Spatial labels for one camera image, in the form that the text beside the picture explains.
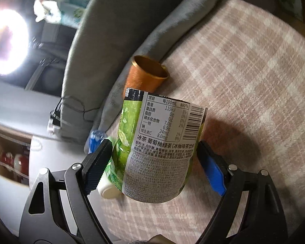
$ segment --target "white bottle cap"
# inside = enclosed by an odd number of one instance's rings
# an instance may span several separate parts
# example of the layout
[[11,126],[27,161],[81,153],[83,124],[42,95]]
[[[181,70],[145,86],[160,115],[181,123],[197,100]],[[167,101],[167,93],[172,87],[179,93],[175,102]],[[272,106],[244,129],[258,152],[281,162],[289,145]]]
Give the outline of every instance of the white bottle cap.
[[120,190],[107,178],[106,172],[103,173],[102,178],[98,183],[97,190],[101,197],[105,199],[117,198],[121,194]]

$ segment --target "metal screw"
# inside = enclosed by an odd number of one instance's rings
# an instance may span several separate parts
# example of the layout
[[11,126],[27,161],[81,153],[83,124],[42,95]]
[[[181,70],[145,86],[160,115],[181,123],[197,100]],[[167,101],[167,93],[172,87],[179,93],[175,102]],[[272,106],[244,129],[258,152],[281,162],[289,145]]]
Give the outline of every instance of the metal screw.
[[72,165],[72,169],[73,170],[79,170],[81,168],[81,164],[80,163],[75,163],[74,165]]
[[40,169],[40,174],[41,175],[47,174],[48,171],[49,171],[48,168],[42,168]]
[[236,166],[235,164],[230,164],[230,165],[228,166],[228,168],[229,168],[230,170],[237,170],[237,166]]
[[268,176],[269,175],[269,172],[267,170],[261,170],[261,174],[263,176]]

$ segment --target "black cable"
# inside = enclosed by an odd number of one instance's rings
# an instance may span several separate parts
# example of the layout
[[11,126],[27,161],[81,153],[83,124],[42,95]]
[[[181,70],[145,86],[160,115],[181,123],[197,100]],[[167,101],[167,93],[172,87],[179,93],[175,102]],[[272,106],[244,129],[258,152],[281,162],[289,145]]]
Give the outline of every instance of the black cable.
[[[70,99],[73,99],[73,100],[75,100],[75,101],[77,101],[77,102],[79,102],[79,103],[81,104],[81,106],[83,107],[83,109],[82,109],[82,110],[79,110],[79,109],[74,108],[74,107],[72,107],[71,105],[66,104],[66,103],[63,102],[63,100],[69,99],[69,98],[70,98]],[[68,96],[64,96],[64,97],[61,97],[61,98],[60,98],[60,101],[58,102],[58,104],[57,104],[57,106],[55,107],[54,111],[51,112],[51,115],[52,115],[52,113],[55,114],[56,111],[60,111],[61,105],[62,105],[62,104],[65,105],[66,107],[70,108],[71,110],[74,110],[74,111],[76,111],[76,112],[78,112],[78,113],[83,113],[83,120],[86,121],[86,122],[91,122],[91,123],[93,123],[94,121],[93,121],[93,120],[85,119],[85,113],[91,112],[91,111],[94,111],[94,110],[99,109],[99,107],[98,107],[98,108],[92,108],[92,109],[89,109],[89,110],[85,110],[85,105],[84,105],[84,103],[83,103],[82,101],[80,101],[80,100],[79,100],[78,98],[76,98],[76,97],[73,97],[73,96],[68,95]]]

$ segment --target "bright light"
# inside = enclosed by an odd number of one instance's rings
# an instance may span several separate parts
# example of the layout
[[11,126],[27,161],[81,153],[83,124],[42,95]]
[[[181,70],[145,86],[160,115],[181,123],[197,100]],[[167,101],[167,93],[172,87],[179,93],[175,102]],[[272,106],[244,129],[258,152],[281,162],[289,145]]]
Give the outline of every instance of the bright light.
[[25,20],[13,10],[0,11],[0,30],[8,27],[12,33],[10,53],[7,59],[0,59],[0,74],[15,71],[24,61],[28,49],[28,31]]

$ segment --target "barcode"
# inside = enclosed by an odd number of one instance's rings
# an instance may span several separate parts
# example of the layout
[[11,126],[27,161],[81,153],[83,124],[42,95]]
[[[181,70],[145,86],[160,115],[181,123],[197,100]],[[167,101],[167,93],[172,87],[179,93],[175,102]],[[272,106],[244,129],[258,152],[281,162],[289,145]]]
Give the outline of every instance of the barcode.
[[201,126],[201,121],[205,113],[204,108],[192,106],[189,114],[188,124],[184,131],[183,139],[185,140],[195,140],[199,133],[199,128]]

